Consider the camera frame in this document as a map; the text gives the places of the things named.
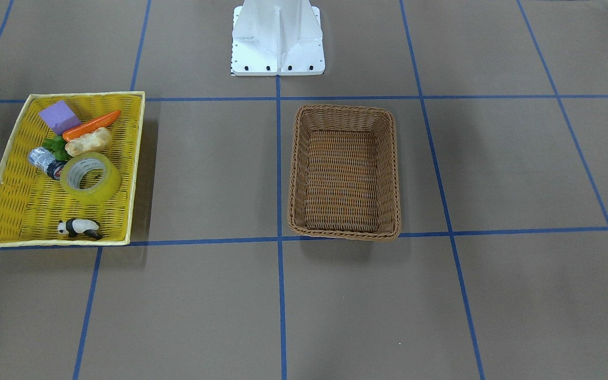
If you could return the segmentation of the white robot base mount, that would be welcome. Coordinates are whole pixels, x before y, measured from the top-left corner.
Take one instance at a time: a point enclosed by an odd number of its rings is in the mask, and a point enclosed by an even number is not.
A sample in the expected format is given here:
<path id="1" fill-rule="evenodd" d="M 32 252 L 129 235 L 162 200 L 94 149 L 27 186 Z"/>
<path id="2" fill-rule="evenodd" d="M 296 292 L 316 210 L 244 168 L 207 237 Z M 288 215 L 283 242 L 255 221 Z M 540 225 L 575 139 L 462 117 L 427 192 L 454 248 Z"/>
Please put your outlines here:
<path id="1" fill-rule="evenodd" d="M 321 12 L 309 1 L 244 1 L 232 12 L 232 75 L 322 75 Z"/>

